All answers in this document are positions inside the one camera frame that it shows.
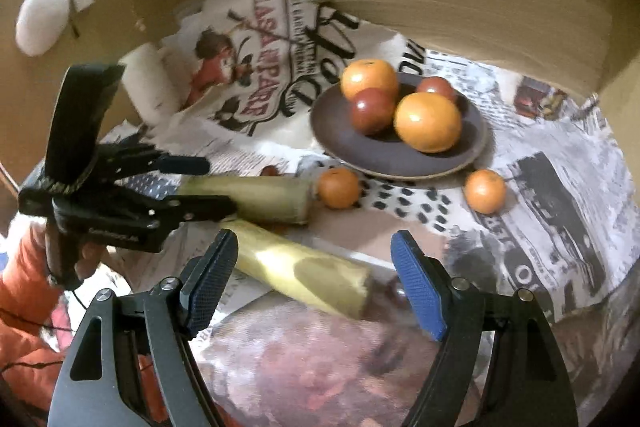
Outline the left hand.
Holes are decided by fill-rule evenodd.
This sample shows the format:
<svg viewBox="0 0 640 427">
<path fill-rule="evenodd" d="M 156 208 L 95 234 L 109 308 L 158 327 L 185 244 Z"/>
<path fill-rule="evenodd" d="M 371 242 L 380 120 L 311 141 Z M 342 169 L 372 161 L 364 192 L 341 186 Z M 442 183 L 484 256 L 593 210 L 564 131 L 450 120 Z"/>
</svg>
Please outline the left hand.
<svg viewBox="0 0 640 427">
<path fill-rule="evenodd" d="M 53 222 L 44 228 L 44 250 L 49 283 L 66 289 L 77 289 L 92 277 L 107 254 L 104 245 L 63 234 Z"/>
</svg>

